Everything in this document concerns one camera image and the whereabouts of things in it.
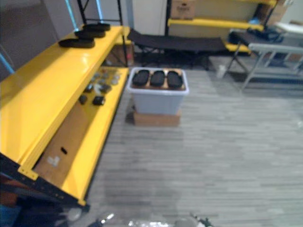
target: cardboard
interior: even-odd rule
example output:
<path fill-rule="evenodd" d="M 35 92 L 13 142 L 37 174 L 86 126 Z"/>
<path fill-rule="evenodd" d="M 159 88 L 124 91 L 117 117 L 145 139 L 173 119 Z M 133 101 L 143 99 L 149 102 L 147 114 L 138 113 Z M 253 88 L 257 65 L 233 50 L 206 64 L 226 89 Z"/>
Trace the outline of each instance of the cardboard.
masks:
<path fill-rule="evenodd" d="M 176 127 L 180 124 L 181 111 L 177 115 L 142 114 L 134 111 L 136 126 Z"/>
<path fill-rule="evenodd" d="M 132 44 L 126 45 L 127 62 L 128 66 L 134 64 L 134 47 Z M 115 57 L 117 56 L 123 63 L 125 62 L 123 45 L 116 44 L 108 56 L 106 57 L 106 63 L 110 66 L 119 66 L 121 62 Z"/>
<path fill-rule="evenodd" d="M 61 187 L 88 125 L 86 113 L 77 101 L 48 143 L 34 171 L 48 182 Z"/>
<path fill-rule="evenodd" d="M 196 0 L 172 0 L 170 18 L 193 19 L 195 17 Z"/>
<path fill-rule="evenodd" d="M 288 9 L 289 4 L 286 4 L 285 0 L 278 1 L 274 8 L 270 18 L 268 19 L 267 25 L 274 25 L 276 22 L 280 22 L 284 14 Z M 262 24 L 265 23 L 267 16 L 270 14 L 272 6 L 262 5 L 257 11 L 257 17 Z"/>

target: cot leg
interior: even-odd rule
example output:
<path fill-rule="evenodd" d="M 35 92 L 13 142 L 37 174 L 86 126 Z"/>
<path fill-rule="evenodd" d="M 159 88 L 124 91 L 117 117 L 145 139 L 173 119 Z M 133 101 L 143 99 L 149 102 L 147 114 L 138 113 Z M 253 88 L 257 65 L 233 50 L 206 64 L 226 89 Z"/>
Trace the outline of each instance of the cot leg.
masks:
<path fill-rule="evenodd" d="M 231 61 L 228 63 L 227 69 L 226 69 L 223 77 L 225 77 L 225 75 L 229 72 L 229 69 L 231 68 L 233 61 L 237 58 L 240 47 L 241 47 L 241 42 L 238 42 L 237 49 L 236 49 L 235 53 L 233 54 L 233 57 L 232 57 Z"/>

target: yellow metal shelf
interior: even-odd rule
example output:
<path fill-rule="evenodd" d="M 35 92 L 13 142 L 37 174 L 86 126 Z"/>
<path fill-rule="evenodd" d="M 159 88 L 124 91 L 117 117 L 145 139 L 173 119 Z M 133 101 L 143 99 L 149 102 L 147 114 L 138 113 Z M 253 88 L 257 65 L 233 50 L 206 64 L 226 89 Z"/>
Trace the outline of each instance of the yellow metal shelf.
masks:
<path fill-rule="evenodd" d="M 276 0 L 236 0 L 236 1 L 246 1 L 246 2 L 253 2 L 253 3 L 262 3 L 266 5 L 270 5 L 274 7 L 276 5 Z"/>
<path fill-rule="evenodd" d="M 0 83 L 1 153 L 21 173 L 37 178 L 33 165 L 121 33 L 112 26 L 91 49 L 54 44 Z"/>
<path fill-rule="evenodd" d="M 238 45 L 237 44 L 230 44 L 230 43 L 225 43 L 225 47 L 230 51 L 230 52 L 235 52 L 237 50 Z M 239 52 L 250 52 L 247 46 L 241 45 Z"/>
<path fill-rule="evenodd" d="M 169 19 L 168 26 L 176 25 L 191 25 L 191 26 L 210 26 L 210 27 L 227 27 L 227 28 L 240 28 L 247 29 L 249 27 L 253 29 L 263 30 L 262 25 L 252 25 L 247 22 L 207 19 L 207 18 L 194 18 L 193 20 L 179 20 Z"/>
<path fill-rule="evenodd" d="M 129 32 L 130 32 L 130 27 L 124 26 L 124 27 L 123 27 L 123 34 L 124 34 L 124 37 L 125 37 L 125 44 L 126 44 L 126 45 L 132 44 L 132 41 L 130 41 L 129 39 L 127 39 L 127 36 L 128 36 L 128 34 L 129 34 Z M 119 36 L 119 37 L 117 38 L 116 44 L 117 44 L 117 45 L 122 45 L 122 44 L 123 44 L 123 40 L 122 40 L 122 37 L 121 37 L 121 36 Z"/>
<path fill-rule="evenodd" d="M 118 71 L 120 72 L 119 83 L 112 86 L 112 90 L 106 94 L 105 104 L 103 106 L 93 105 L 91 102 L 95 94 L 92 92 L 88 94 L 88 100 L 84 105 L 89 116 L 90 126 L 62 185 L 62 190 L 77 198 L 81 205 L 85 205 L 84 197 L 126 82 L 128 68 L 118 68 Z"/>

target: plastic storage bin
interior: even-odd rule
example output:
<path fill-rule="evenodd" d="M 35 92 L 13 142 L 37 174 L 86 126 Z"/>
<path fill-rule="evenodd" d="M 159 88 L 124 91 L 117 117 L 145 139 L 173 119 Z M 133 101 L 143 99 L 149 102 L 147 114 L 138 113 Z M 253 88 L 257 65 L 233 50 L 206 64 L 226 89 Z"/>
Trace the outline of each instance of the plastic storage bin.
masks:
<path fill-rule="evenodd" d="M 185 72 L 181 70 L 185 90 L 161 90 L 132 87 L 133 76 L 138 70 L 157 71 L 163 69 L 141 67 L 132 69 L 126 88 L 133 96 L 136 111 L 141 114 L 176 115 L 184 96 L 189 93 Z"/>

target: small black object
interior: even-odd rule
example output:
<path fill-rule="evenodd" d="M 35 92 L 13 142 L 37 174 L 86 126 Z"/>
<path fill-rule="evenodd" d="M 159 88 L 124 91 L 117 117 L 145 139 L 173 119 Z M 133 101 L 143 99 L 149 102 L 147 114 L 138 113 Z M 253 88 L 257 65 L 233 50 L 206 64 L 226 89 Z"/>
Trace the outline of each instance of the small black object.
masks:
<path fill-rule="evenodd" d="M 88 84 L 84 90 L 84 92 L 91 92 L 93 89 L 93 84 Z"/>
<path fill-rule="evenodd" d="M 105 103 L 104 96 L 95 96 L 93 100 L 93 105 L 103 105 Z"/>
<path fill-rule="evenodd" d="M 266 27 L 263 31 L 248 28 L 247 32 L 272 43 L 281 43 L 284 39 L 282 33 L 278 32 L 275 28 L 270 27 Z"/>
<path fill-rule="evenodd" d="M 175 71 L 169 71 L 167 74 L 167 84 L 170 88 L 180 88 L 183 85 L 182 77 Z"/>
<path fill-rule="evenodd" d="M 99 31 L 109 31 L 110 30 L 110 24 L 103 24 L 103 23 L 97 23 L 97 24 L 87 24 L 83 26 L 83 29 L 85 30 L 99 30 Z"/>
<path fill-rule="evenodd" d="M 154 71 L 151 76 L 151 86 L 161 87 L 164 84 L 165 74 L 163 71 Z"/>
<path fill-rule="evenodd" d="M 133 85 L 144 86 L 148 81 L 150 72 L 148 70 L 140 70 L 133 77 Z"/>
<path fill-rule="evenodd" d="M 101 88 L 99 89 L 101 92 L 104 93 L 108 93 L 109 91 L 111 91 L 112 86 L 108 85 L 108 84 L 102 84 Z"/>
<path fill-rule="evenodd" d="M 102 38 L 105 36 L 105 31 L 90 31 L 90 30 L 82 30 L 75 32 L 75 35 L 79 39 L 93 39 L 93 38 Z"/>
<path fill-rule="evenodd" d="M 81 103 L 81 105 L 84 105 L 87 101 L 87 97 L 85 95 L 81 95 L 78 100 Z"/>
<path fill-rule="evenodd" d="M 63 39 L 59 41 L 61 47 L 75 47 L 75 48 L 92 48 L 95 46 L 93 39 Z"/>

